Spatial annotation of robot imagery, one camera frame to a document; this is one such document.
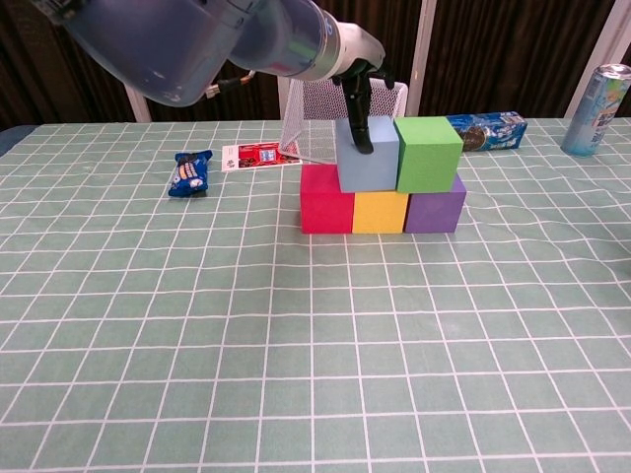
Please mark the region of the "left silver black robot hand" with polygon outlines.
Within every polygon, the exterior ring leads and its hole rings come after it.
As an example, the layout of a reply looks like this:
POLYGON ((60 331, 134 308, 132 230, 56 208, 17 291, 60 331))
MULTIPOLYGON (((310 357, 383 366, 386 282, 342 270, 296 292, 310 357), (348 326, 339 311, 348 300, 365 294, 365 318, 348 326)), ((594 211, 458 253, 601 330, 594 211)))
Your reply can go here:
POLYGON ((351 131, 357 150, 364 155, 374 152, 368 117, 372 99, 372 77, 383 81, 387 89, 394 78, 385 64, 386 51, 379 40, 356 24, 338 23, 339 53, 331 71, 331 80, 342 88, 351 131))

